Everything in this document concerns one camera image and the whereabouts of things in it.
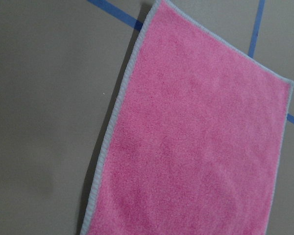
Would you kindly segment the pink towel with grey back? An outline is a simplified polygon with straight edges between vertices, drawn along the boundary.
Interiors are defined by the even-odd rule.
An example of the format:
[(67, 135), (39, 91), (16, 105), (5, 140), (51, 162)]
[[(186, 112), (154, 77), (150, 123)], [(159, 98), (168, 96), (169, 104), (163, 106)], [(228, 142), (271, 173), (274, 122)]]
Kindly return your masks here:
[(83, 235), (264, 235), (294, 82), (157, 0), (111, 114)]

